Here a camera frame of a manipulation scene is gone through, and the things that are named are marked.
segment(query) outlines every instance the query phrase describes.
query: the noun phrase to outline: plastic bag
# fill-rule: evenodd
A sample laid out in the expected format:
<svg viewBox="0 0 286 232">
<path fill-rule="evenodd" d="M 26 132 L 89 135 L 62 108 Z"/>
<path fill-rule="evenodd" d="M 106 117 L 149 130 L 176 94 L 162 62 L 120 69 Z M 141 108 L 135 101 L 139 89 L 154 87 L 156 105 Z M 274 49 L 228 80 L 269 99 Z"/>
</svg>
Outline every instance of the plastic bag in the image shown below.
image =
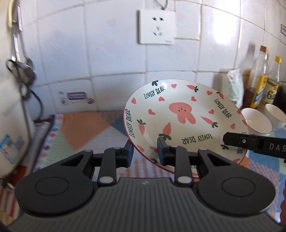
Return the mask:
<svg viewBox="0 0 286 232">
<path fill-rule="evenodd" d="M 227 96 L 237 108 L 241 108 L 243 104 L 243 80 L 239 69 L 230 70 L 223 78 L 223 86 L 221 93 Z"/>
</svg>

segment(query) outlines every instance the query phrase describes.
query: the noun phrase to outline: sticker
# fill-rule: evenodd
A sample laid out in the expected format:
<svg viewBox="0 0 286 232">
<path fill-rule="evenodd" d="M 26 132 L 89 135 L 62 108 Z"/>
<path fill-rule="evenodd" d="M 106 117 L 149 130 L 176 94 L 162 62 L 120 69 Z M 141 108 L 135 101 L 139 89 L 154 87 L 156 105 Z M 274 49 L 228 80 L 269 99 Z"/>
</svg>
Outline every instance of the sticker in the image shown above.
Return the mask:
<svg viewBox="0 0 286 232">
<path fill-rule="evenodd" d="M 17 138 L 16 142 L 15 142 L 15 146 L 21 150 L 21 148 L 23 147 L 24 145 L 24 140 L 22 138 L 22 136 L 19 135 L 19 137 Z"/>
<path fill-rule="evenodd" d="M 2 139 L 0 143 L 0 151 L 10 164 L 15 164 L 20 156 L 20 150 L 17 148 L 16 144 L 14 144 L 9 135 L 5 135 L 5 137 Z"/>
<path fill-rule="evenodd" d="M 93 104 L 94 99 L 87 96 L 87 93 L 85 92 L 73 92 L 73 93 L 66 93 L 65 97 L 60 97 L 60 103 L 61 105 L 69 105 L 74 103 L 87 103 L 87 104 Z"/>
<path fill-rule="evenodd" d="M 67 93 L 67 98 L 69 100 L 85 100 L 87 99 L 87 94 L 85 92 Z"/>
</svg>

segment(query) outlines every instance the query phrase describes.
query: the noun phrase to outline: white wall tile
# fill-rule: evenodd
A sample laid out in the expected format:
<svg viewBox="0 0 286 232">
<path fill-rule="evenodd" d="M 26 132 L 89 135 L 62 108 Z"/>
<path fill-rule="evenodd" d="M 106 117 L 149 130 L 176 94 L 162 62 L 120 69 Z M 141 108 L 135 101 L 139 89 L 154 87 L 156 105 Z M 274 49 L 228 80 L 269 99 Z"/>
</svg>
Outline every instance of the white wall tile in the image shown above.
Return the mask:
<svg viewBox="0 0 286 232">
<path fill-rule="evenodd" d="M 239 18 L 212 7 L 202 7 L 202 34 L 198 70 L 221 71 L 234 65 Z"/>
<path fill-rule="evenodd" d="M 8 75 L 10 72 L 6 68 L 5 62 L 11 59 L 11 38 L 0 39 L 0 78 Z"/>
<path fill-rule="evenodd" d="M 184 39 L 200 38 L 201 5 L 187 2 L 176 2 L 176 37 Z"/>
<path fill-rule="evenodd" d="M 148 71 L 195 71 L 199 41 L 176 39 L 172 45 L 147 45 Z"/>
<path fill-rule="evenodd" d="M 49 82 L 89 76 L 83 7 L 41 19 L 38 27 Z"/>
<path fill-rule="evenodd" d="M 286 10 L 284 7 L 280 5 L 280 23 L 286 26 Z M 281 33 L 281 28 L 280 28 L 280 40 L 286 44 L 286 35 Z"/>
<path fill-rule="evenodd" d="M 276 0 L 265 0 L 265 30 L 279 38 L 280 36 L 280 4 Z"/>
<path fill-rule="evenodd" d="M 20 7 L 22 26 L 23 30 L 25 30 L 26 25 L 36 21 L 36 0 L 21 0 Z"/>
<path fill-rule="evenodd" d="M 8 36 L 7 9 L 10 0 L 0 0 L 0 40 Z"/>
<path fill-rule="evenodd" d="M 202 0 L 182 0 L 182 1 L 188 1 L 188 2 L 194 2 L 194 3 L 202 4 Z"/>
<path fill-rule="evenodd" d="M 92 75 L 145 71 L 138 44 L 137 10 L 143 1 L 103 1 L 86 7 L 86 31 Z"/>
<path fill-rule="evenodd" d="M 147 74 L 147 82 L 163 79 L 181 79 L 195 81 L 196 74 L 194 72 L 169 71 L 169 72 L 149 72 Z"/>
<path fill-rule="evenodd" d="M 275 56 L 278 54 L 279 51 L 279 40 L 268 32 L 265 32 L 264 46 L 268 47 L 269 49 L 268 64 L 269 70 L 271 70 L 274 64 Z"/>
<path fill-rule="evenodd" d="M 165 0 L 158 0 L 159 4 L 156 0 L 146 0 L 146 9 L 147 10 L 161 10 L 162 6 L 165 5 Z M 175 1 L 169 0 L 166 11 L 175 11 Z"/>
<path fill-rule="evenodd" d="M 260 45 L 263 45 L 264 30 L 244 19 L 241 19 L 241 39 L 238 48 L 235 67 L 240 67 L 242 73 L 252 67 L 259 55 Z"/>
<path fill-rule="evenodd" d="M 197 73 L 196 82 L 221 91 L 223 73 Z"/>
<path fill-rule="evenodd" d="M 144 74 L 94 77 L 99 110 L 123 110 L 128 98 L 144 85 Z"/>
<path fill-rule="evenodd" d="M 58 113 L 75 113 L 96 110 L 90 80 L 74 80 L 51 84 L 51 91 Z M 67 93 L 86 93 L 86 100 L 69 99 Z"/>
<path fill-rule="evenodd" d="M 241 17 L 264 28 L 265 0 L 241 0 Z"/>
<path fill-rule="evenodd" d="M 279 0 L 280 4 L 284 7 L 284 0 Z"/>
<path fill-rule="evenodd" d="M 49 118 L 51 114 L 56 114 L 49 86 L 43 85 L 33 87 L 32 90 L 38 95 L 43 103 L 44 113 L 42 119 Z M 25 102 L 25 105 L 32 119 L 37 119 L 40 113 L 40 104 L 33 94 L 31 94 L 31 98 Z"/>
<path fill-rule="evenodd" d="M 286 45 L 282 42 L 279 42 L 277 55 L 282 58 L 282 62 L 280 64 L 280 80 L 282 80 L 286 74 Z"/>
<path fill-rule="evenodd" d="M 82 0 L 38 0 L 38 18 L 41 18 L 55 11 L 82 3 Z"/>
<path fill-rule="evenodd" d="M 28 56 L 34 64 L 34 68 L 37 75 L 37 79 L 34 82 L 34 85 L 45 84 L 47 83 L 47 79 L 43 70 L 39 53 L 39 46 L 37 40 L 37 24 L 33 23 L 29 26 L 26 26 L 23 30 L 23 37 Z"/>
<path fill-rule="evenodd" d="M 202 3 L 240 17 L 240 0 L 202 0 Z"/>
</svg>

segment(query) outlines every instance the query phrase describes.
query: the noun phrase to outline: bunny illustration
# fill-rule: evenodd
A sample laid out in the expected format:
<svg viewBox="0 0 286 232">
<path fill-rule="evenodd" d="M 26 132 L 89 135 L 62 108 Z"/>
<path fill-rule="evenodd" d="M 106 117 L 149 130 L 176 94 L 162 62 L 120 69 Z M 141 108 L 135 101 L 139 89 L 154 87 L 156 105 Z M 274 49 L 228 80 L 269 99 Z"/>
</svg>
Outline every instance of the bunny illustration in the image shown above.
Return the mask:
<svg viewBox="0 0 286 232">
<path fill-rule="evenodd" d="M 169 109 L 173 113 L 177 114 L 178 121 L 180 123 L 186 123 L 186 119 L 192 124 L 196 123 L 196 119 L 191 114 L 192 107 L 187 103 L 175 102 L 169 105 Z"/>
</svg>

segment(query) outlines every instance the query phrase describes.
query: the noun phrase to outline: bottle cap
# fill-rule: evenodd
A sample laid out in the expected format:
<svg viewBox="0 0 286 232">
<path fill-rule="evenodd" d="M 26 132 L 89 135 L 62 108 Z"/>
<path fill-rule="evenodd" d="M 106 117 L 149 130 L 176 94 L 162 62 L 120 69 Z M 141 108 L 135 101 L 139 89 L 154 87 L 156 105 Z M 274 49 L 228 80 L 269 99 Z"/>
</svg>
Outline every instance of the bottle cap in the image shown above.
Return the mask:
<svg viewBox="0 0 286 232">
<path fill-rule="evenodd" d="M 278 62 L 278 63 L 281 63 L 282 59 L 279 56 L 275 56 L 275 61 Z"/>
<path fill-rule="evenodd" d="M 260 46 L 260 51 L 268 54 L 268 47 L 265 47 L 265 46 L 261 45 Z"/>
</svg>

